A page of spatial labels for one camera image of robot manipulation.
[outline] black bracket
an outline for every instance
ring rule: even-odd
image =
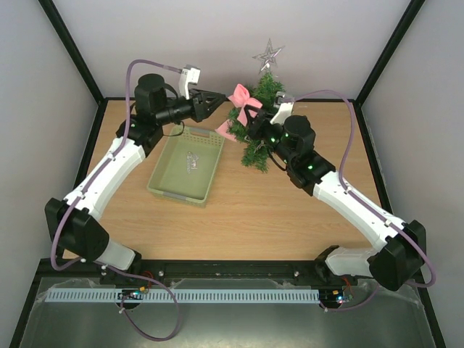
[[[191,99],[194,105],[194,112],[191,119],[195,122],[206,120],[216,109],[227,100],[224,94],[191,89]]]
[[[416,220],[405,224],[403,231],[426,252],[426,229]],[[396,291],[420,270],[422,257],[401,235],[388,238],[386,246],[368,258],[372,276],[385,288]]]
[[[46,223],[53,241],[58,224],[69,208],[65,201],[52,198],[45,205]],[[88,214],[87,209],[73,209],[67,219],[58,245],[77,254],[87,261],[94,261],[107,248],[109,235],[105,229]]]
[[[125,122],[121,123],[116,131],[116,136],[121,137],[124,134]],[[156,144],[163,136],[162,125],[147,124],[143,118],[132,116],[130,117],[130,126],[128,138],[134,140],[136,146],[142,146],[147,157]]]

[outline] black metal frame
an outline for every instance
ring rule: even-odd
[[[55,7],[52,0],[38,0],[38,2],[43,7],[46,15],[50,19],[51,24],[54,26],[58,36],[61,38],[66,50],[68,51],[70,57],[72,58],[73,62],[75,63],[79,73],[82,75],[86,85],[88,86],[89,91],[92,93],[92,96],[95,98],[97,104],[99,105],[96,115],[94,124],[92,125],[90,136],[88,137],[86,149],[84,151],[84,155],[82,161],[80,163],[80,167],[78,170],[78,174],[75,179],[75,186],[77,186],[87,175],[88,166],[90,165],[91,157],[94,152],[94,147],[96,144],[96,140],[99,135],[100,126],[102,124],[102,120],[104,117],[105,110],[107,108],[107,104],[109,100],[123,100],[122,97],[115,97],[115,98],[104,98],[102,93],[100,92],[90,70],[88,69],[82,55],[80,54],[78,47],[75,45],[75,42],[66,28],[65,23],[63,22],[61,16],[58,13],[57,8]],[[378,196],[380,199],[381,206],[387,210],[392,211],[392,206],[390,205],[389,198],[386,192],[385,184],[383,181],[383,177],[378,166],[376,154],[373,149],[372,141],[370,139],[370,135],[368,132],[368,127],[365,123],[365,118],[363,116],[362,106],[365,103],[366,99],[368,98],[369,94],[374,88],[377,80],[380,78],[382,72],[384,71],[385,67],[387,66],[389,60],[392,58],[393,53],[395,52],[396,48],[398,47],[399,43],[401,42],[402,38],[407,32],[407,29],[413,23],[413,20],[419,10],[421,9],[425,0],[411,0],[405,13],[403,14],[401,20],[399,21],[398,25],[396,26],[394,32],[392,33],[388,43],[386,44],[384,50],[381,53],[381,56],[378,58],[377,63],[375,64],[373,70],[371,71],[368,79],[366,80],[364,86],[361,89],[358,97],[355,100],[350,100],[356,111],[357,122],[360,127],[360,132],[362,136],[362,141],[365,146],[365,150],[368,156],[370,168],[372,170],[372,175],[376,184]],[[304,100],[304,102],[340,102],[338,100],[333,99],[308,99]],[[311,262],[302,262],[302,261],[269,261],[269,262],[253,262],[253,261],[214,261],[214,262],[199,262],[199,261],[159,261],[159,260],[146,260],[146,266],[150,268],[162,268],[165,267],[166,263],[175,263],[177,269],[179,267],[185,271],[185,273],[191,272],[193,265],[196,265],[195,272],[198,272],[198,264],[204,264],[205,267],[211,265],[212,263],[219,265],[222,268],[227,268],[229,270],[233,270],[237,267],[254,267],[256,265],[261,265],[266,267],[266,272],[269,273],[279,273],[283,272],[284,270],[284,278],[292,278],[293,272],[303,267],[303,265],[310,265]],[[13,340],[10,344],[10,348],[15,348],[20,346],[20,342],[22,339],[22,335],[25,330],[25,326],[28,321],[28,316],[30,311],[32,310],[32,306],[34,300],[36,298],[36,294],[38,291],[38,286],[40,281],[43,277],[87,277],[87,278],[95,278],[99,277],[99,272],[97,271],[94,265],[85,265],[85,264],[76,264],[73,265],[70,269],[57,273],[51,269],[49,266],[48,259],[44,259],[40,262],[36,276],[33,279],[32,285],[30,287],[30,291],[28,296],[25,300],[25,306],[23,307],[20,319],[18,321],[16,331],[13,336]],[[423,277],[422,274],[419,273],[416,276],[416,281],[422,281]],[[419,289],[420,298],[422,303],[425,307],[426,316],[428,319],[428,324],[430,325],[431,332],[435,341],[435,345],[437,347],[445,347],[444,339],[436,319],[434,309],[431,304],[430,296],[428,295],[427,289]]]

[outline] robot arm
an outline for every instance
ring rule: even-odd
[[[296,187],[333,207],[373,246],[371,249],[328,248],[318,258],[324,261],[324,272],[336,276],[374,277],[382,286],[396,291],[420,269],[423,259],[390,225],[401,226],[402,232],[424,252],[425,228],[415,220],[407,224],[381,209],[343,178],[345,189],[336,168],[314,150],[315,131],[308,119],[290,115],[291,105],[283,108],[285,112],[269,115],[256,107],[245,106],[248,136],[264,141],[271,152],[286,163],[285,171]],[[250,110],[257,113],[255,118],[251,117]],[[353,193],[369,209],[354,198]],[[385,222],[376,215],[382,216]]]
[[[223,94],[189,90],[197,83],[200,70],[186,67],[181,73],[181,96],[164,82],[160,75],[142,76],[135,90],[137,115],[131,115],[128,137],[124,141],[125,122],[116,132],[117,138],[88,177],[62,201],[50,199],[45,213],[51,239],[65,211],[76,199],[68,221],[61,231],[58,245],[81,256],[86,261],[97,261],[127,270],[141,255],[109,237],[99,224],[104,208],[129,173],[142,163],[163,136],[162,126],[180,123],[186,118],[196,122],[208,118],[225,100]],[[175,94],[169,99],[166,90]]]

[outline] small christmas tree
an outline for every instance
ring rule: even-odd
[[[277,112],[274,107],[274,99],[276,93],[285,91],[283,84],[274,80],[271,71],[267,71],[258,82],[256,88],[253,86],[246,86],[251,97],[259,100],[262,103],[262,108],[268,112]],[[228,115],[231,126],[228,133],[235,136],[237,141],[246,143],[248,146],[244,150],[244,156],[241,159],[242,165],[245,167],[255,167],[262,172],[268,171],[268,150],[261,141],[252,141],[247,136],[247,129],[238,120],[241,108],[233,108]]]

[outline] small object in basket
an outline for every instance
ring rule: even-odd
[[[198,169],[196,165],[196,161],[198,160],[198,156],[193,152],[187,152],[187,173],[190,174],[192,169]]]

